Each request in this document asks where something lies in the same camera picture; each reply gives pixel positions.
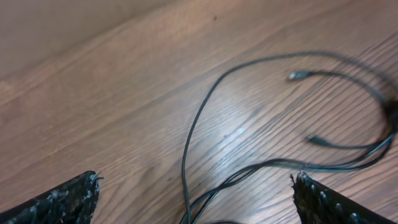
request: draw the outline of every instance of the brown wood tabletop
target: brown wood tabletop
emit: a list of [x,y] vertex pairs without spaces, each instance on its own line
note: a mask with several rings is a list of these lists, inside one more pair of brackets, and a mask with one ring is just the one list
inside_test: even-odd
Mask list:
[[[184,212],[180,166],[197,109],[230,67],[267,55],[332,50],[398,78],[397,1],[192,0],[162,6],[42,63],[1,75],[0,211],[86,171],[101,171],[93,223],[177,223]],[[384,127],[377,103],[354,84],[303,68],[378,78],[327,58],[262,63],[228,77],[193,134],[191,198],[238,169],[270,158],[322,164],[359,151],[306,143],[317,133],[369,143]],[[398,149],[375,166],[311,174],[324,185],[398,221]],[[200,220],[298,223],[289,174],[265,168],[223,190]]]

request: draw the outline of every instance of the thin black wire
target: thin black wire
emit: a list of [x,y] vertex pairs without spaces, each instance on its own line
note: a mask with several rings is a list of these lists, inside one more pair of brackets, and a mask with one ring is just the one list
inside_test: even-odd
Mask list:
[[[317,137],[318,139],[321,139],[323,142],[322,144],[318,144],[321,146],[326,146],[326,147],[333,147],[337,149],[367,149],[367,151],[362,155],[359,156],[357,159],[354,159],[352,161],[343,163],[343,164],[337,164],[337,165],[332,165],[332,166],[323,166],[320,164],[311,164],[307,163],[304,161],[297,161],[293,159],[271,159],[268,161],[264,161],[262,163],[250,165],[247,167],[242,168],[241,170],[235,172],[233,175],[228,177],[223,183],[221,183],[218,187],[215,187],[207,192],[205,192],[203,195],[198,197],[192,204],[190,204],[190,197],[189,197],[189,192],[188,192],[188,186],[187,186],[187,180],[186,180],[186,173],[185,173],[185,161],[187,159],[187,152],[188,152],[188,147],[190,144],[190,140],[193,134],[193,130],[195,129],[196,123],[199,119],[199,116],[201,112],[203,111],[207,101],[209,100],[211,94],[214,92],[215,88],[220,84],[220,82],[227,77],[229,74],[251,66],[255,65],[257,63],[261,62],[270,62],[270,61],[275,61],[275,60],[282,60],[282,59],[287,59],[287,58],[296,58],[296,57],[308,57],[308,56],[321,56],[321,57],[328,57],[332,58],[335,60],[338,60],[340,62],[346,63],[348,65],[354,65],[360,69],[363,69],[365,71],[368,71],[370,73],[375,74],[379,78],[381,78],[384,82],[386,82],[391,89],[395,92],[398,93],[398,85],[391,79],[389,76],[383,72],[380,71],[376,68],[370,67],[369,65],[366,65],[365,63],[359,62],[355,59],[349,58],[344,55],[340,55],[337,53],[333,52],[327,52],[327,51],[306,51],[306,52],[296,52],[296,53],[291,53],[291,54],[282,54],[282,55],[275,55],[271,57],[264,57],[260,58],[257,60],[252,60],[250,62],[242,63],[241,65],[235,66],[231,69],[229,69],[227,72],[222,74],[217,81],[213,84],[213,86],[210,88],[209,92],[207,93],[205,99],[203,100],[201,106],[199,107],[199,110],[195,116],[195,119],[193,120],[193,123],[191,125],[191,128],[189,130],[188,136],[187,136],[187,141],[185,143],[184,151],[183,151],[183,156],[182,156],[182,171],[181,171],[181,176],[182,176],[182,184],[184,188],[184,196],[185,196],[185,205],[186,205],[186,213],[182,217],[180,224],[188,223],[188,224],[195,224],[197,220],[199,219],[200,215],[203,213],[203,211],[206,209],[206,207],[209,205],[209,203],[215,198],[216,194],[225,188],[231,187],[233,185],[236,185],[245,179],[247,179],[250,175],[255,173],[257,170],[267,166],[267,167],[281,167],[281,168],[286,168],[286,169],[295,169],[295,170],[307,170],[307,171],[312,171],[312,172],[352,172],[360,169],[365,169],[367,167],[370,167],[374,165],[375,163],[379,162],[390,150],[391,144],[393,141],[393,138],[395,136],[395,131],[391,130],[386,137],[384,137],[380,141],[376,141],[375,143],[368,144],[365,146],[339,146],[330,142],[326,142],[322,138]],[[312,75],[326,75],[326,76],[333,76],[333,77],[338,77],[338,78],[344,78],[346,80],[352,81],[361,87],[363,87],[365,90],[367,90],[371,96],[373,96],[376,101],[380,104],[382,110],[386,113],[386,107],[387,107],[387,101],[384,99],[384,97],[374,88],[370,87],[367,83],[363,82],[362,80],[349,76],[347,74],[339,73],[339,72],[334,72],[334,71],[325,71],[325,70],[319,70],[319,71],[309,71],[308,72],[308,77]],[[384,150],[373,160],[368,161],[362,165],[359,166],[354,166],[362,161],[364,161],[366,158],[369,156],[373,155],[377,151],[380,151],[381,149]],[[195,215],[193,221],[191,221],[191,210],[198,206],[204,199],[206,199],[206,202],[201,206],[199,209],[198,213]]]

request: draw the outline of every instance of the cable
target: cable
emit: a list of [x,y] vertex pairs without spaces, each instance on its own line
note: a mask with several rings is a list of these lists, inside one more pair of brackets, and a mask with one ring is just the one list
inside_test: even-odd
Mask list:
[[[314,70],[314,71],[297,71],[289,75],[289,80],[303,80],[308,77],[312,77],[314,75],[323,75],[323,76],[329,76],[329,77],[337,77],[337,78],[342,78],[348,81],[351,81],[360,87],[364,88],[374,99],[380,104],[380,107],[382,111],[384,112],[385,118],[386,118],[386,123],[387,123],[387,132],[385,136],[382,136],[380,140],[372,143],[372,144],[367,144],[363,146],[340,146],[337,144],[333,144],[329,141],[324,140],[321,137],[315,136],[315,135],[309,135],[307,136],[307,141],[311,142],[313,144],[323,146],[323,147],[332,147],[336,149],[365,149],[366,152],[359,156],[358,158],[345,162],[342,164],[337,164],[337,165],[330,165],[330,166],[324,166],[321,164],[312,164],[312,163],[307,163],[304,161],[298,161],[294,159],[270,159],[258,164],[253,164],[247,167],[244,167],[240,169],[239,171],[235,172],[233,175],[229,176],[223,183],[221,183],[218,187],[215,187],[207,192],[205,192],[203,195],[199,196],[192,204],[190,204],[190,197],[189,197],[189,192],[188,192],[188,186],[187,186],[187,179],[186,179],[186,173],[185,173],[185,161],[187,160],[187,153],[188,153],[188,148],[190,144],[190,140],[192,138],[193,130],[195,129],[195,126],[197,124],[197,121],[199,119],[199,116],[201,112],[203,111],[205,105],[207,104],[207,101],[209,100],[211,94],[214,92],[216,87],[221,83],[221,81],[226,78],[229,74],[240,70],[242,68],[255,65],[257,63],[262,63],[262,62],[271,62],[275,60],[282,60],[282,59],[287,59],[287,58],[297,58],[297,57],[328,57],[335,59],[337,61],[343,62],[348,65],[354,65],[355,67],[358,67],[362,70],[365,70],[367,72],[373,73],[375,76],[381,78],[384,82],[386,82],[389,87],[398,94],[398,85],[388,76],[387,73],[380,71],[374,67],[371,67],[365,63],[359,62],[355,59],[352,59],[350,57],[340,55],[334,52],[329,52],[329,51],[322,51],[322,50],[316,50],[316,51],[305,51],[305,52],[296,52],[296,53],[291,53],[291,54],[281,54],[281,55],[275,55],[271,57],[264,57],[260,58],[257,60],[252,60],[246,63],[242,63],[241,65],[237,65],[233,68],[230,68],[227,72],[222,74],[217,81],[213,84],[213,86],[210,88],[209,92],[207,93],[205,99],[203,100],[202,104],[199,107],[199,110],[195,116],[195,119],[193,120],[193,123],[191,125],[191,128],[189,130],[188,136],[187,136],[187,141],[185,143],[185,147],[183,150],[183,156],[182,156],[182,167],[181,167],[181,178],[182,178],[182,184],[183,184],[183,191],[184,191],[184,197],[185,197],[185,206],[186,206],[186,212],[181,218],[180,224],[195,224],[198,219],[200,218],[201,214],[205,211],[206,207],[210,204],[210,202],[215,198],[217,193],[220,190],[223,190],[228,187],[232,187],[245,179],[247,179],[249,176],[253,175],[257,170],[263,168],[263,167],[280,167],[280,168],[285,168],[285,169],[294,169],[294,170],[307,170],[307,171],[312,171],[312,172],[352,172],[356,170],[361,170],[365,169],[367,167],[370,167],[377,162],[379,162],[391,149],[391,144],[394,140],[394,136],[396,135],[397,128],[398,128],[398,102],[397,101],[387,101],[382,94],[380,94],[377,90],[375,90],[373,87],[369,86],[367,83],[364,81],[352,77],[348,74],[336,72],[336,71],[328,71],[328,70]],[[379,152],[379,155],[376,156],[374,159],[365,162],[364,164],[358,165],[360,162],[363,162],[365,159],[373,156],[375,153]],[[191,211],[195,207],[197,207],[200,203],[202,203],[204,200],[206,201],[203,203],[197,214],[193,217],[192,220],[192,215]],[[229,221],[224,223],[234,223],[237,224],[238,222],[234,221]]]

